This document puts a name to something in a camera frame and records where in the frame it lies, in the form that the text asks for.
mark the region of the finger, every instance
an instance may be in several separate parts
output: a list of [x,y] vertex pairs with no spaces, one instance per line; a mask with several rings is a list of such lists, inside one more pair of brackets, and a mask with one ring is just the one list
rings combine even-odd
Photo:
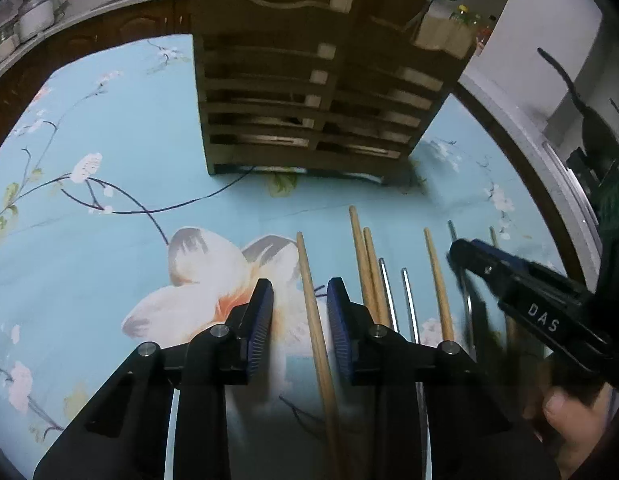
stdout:
[[545,418],[571,446],[586,446],[598,442],[605,418],[561,388],[554,388],[543,407]]

